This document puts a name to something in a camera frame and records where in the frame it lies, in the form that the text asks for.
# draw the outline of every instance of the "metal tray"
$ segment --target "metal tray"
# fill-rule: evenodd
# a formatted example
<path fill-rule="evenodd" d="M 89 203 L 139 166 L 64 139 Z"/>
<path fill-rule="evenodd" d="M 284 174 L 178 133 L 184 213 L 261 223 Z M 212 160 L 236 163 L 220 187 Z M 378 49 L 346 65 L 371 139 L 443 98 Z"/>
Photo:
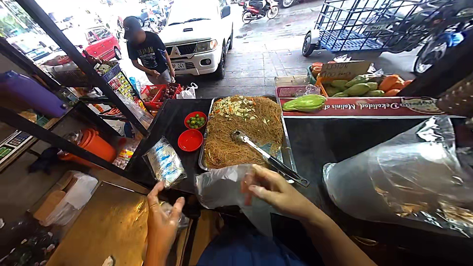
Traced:
<path fill-rule="evenodd" d="M 261 95 L 261 96 L 250 96 L 250 97 L 266 97 L 269 98 L 270 100 L 278 103 L 281 105 L 281 102 L 279 101 L 279 98 L 274 96 L 274 95 Z M 216 97 L 212 100 L 212 103 L 210 104 L 210 110 L 209 114 L 212 112 L 213 109 L 213 103 L 219 99 L 223 99 L 226 97 Z M 288 137 L 288 131 L 286 129 L 286 123 L 284 123 L 284 117 L 282 116 L 282 111 L 281 111 L 281 121 L 282 121 L 282 129 L 284 132 L 284 136 L 282 137 L 282 147 L 280 152 L 278 152 L 278 159 L 281 159 L 282 157 L 282 162 L 289 168 L 291 168 L 293 171 L 297 172 L 296 169 L 296 162 L 294 161 L 294 156 L 292 156 L 292 149 L 291 149 L 291 144 L 289 143 L 289 137 Z M 207 140 L 207 128 L 205 128 L 204 132 L 204 140 L 202 143 L 201 147 L 201 152 L 199 154 L 199 166 L 205 171 L 210 171 L 211 168 L 208 168 L 205 165 L 205 156 L 204 156 L 204 149 L 205 149 L 205 141 Z"/>

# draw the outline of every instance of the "wet street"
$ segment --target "wet street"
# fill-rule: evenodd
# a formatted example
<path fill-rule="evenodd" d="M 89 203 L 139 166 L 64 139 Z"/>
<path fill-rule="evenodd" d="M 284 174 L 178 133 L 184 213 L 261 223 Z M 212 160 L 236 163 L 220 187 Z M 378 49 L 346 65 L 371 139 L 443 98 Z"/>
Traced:
<path fill-rule="evenodd" d="M 304 36 L 315 26 L 322 4 L 322 0 L 298 3 L 287 9 L 281 8 L 272 20 L 262 18 L 246 25 L 241 19 L 243 8 L 232 4 L 230 15 L 234 21 L 235 37 L 233 49 L 227 53 L 225 78 L 213 80 L 206 75 L 178 75 L 176 82 L 184 85 L 195 82 L 199 86 L 196 90 L 198 98 L 274 94 L 274 77 L 306 75 L 311 63 L 328 62 L 336 56 L 325 50 L 314 51 L 308 58 L 301 53 Z M 126 44 L 121 45 L 122 69 L 129 77 L 147 81 L 144 73 L 134 68 L 128 59 Z M 385 52 L 377 58 L 370 58 L 366 53 L 351 56 L 371 61 L 385 73 L 398 73 L 405 79 L 413 79 L 411 71 L 416 52 Z"/>

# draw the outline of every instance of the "cardboard sign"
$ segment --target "cardboard sign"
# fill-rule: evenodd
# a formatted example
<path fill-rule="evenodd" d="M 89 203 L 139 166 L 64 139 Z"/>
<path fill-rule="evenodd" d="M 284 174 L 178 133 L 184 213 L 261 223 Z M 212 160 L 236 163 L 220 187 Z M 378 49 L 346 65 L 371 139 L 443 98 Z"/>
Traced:
<path fill-rule="evenodd" d="M 281 98 L 281 104 L 293 98 Z M 441 115 L 436 99 L 429 97 L 327 98 L 314 112 L 283 112 L 284 116 L 425 116 Z"/>
<path fill-rule="evenodd" d="M 324 64 L 322 71 L 320 71 L 320 77 L 335 80 L 351 80 L 358 75 L 366 74 L 370 65 L 371 62 L 368 61 Z"/>

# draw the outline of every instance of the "license plate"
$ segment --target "license plate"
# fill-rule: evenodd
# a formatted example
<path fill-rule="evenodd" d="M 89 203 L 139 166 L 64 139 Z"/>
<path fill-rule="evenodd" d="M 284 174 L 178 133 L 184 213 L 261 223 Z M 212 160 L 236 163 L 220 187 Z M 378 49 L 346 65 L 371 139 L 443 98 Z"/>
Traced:
<path fill-rule="evenodd" d="M 366 27 L 365 31 L 380 31 L 380 30 L 385 30 L 388 27 L 389 27 L 389 24 L 370 25 Z"/>
<path fill-rule="evenodd" d="M 185 63 L 184 62 L 171 62 L 174 70 L 185 70 Z"/>

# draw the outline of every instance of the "white pickup truck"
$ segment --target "white pickup truck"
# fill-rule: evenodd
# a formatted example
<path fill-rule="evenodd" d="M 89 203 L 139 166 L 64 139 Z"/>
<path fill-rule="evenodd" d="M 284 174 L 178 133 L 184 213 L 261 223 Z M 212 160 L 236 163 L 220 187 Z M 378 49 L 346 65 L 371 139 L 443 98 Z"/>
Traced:
<path fill-rule="evenodd" d="M 176 74 L 225 75 L 225 57 L 233 45 L 227 0 L 176 0 L 159 33 Z"/>

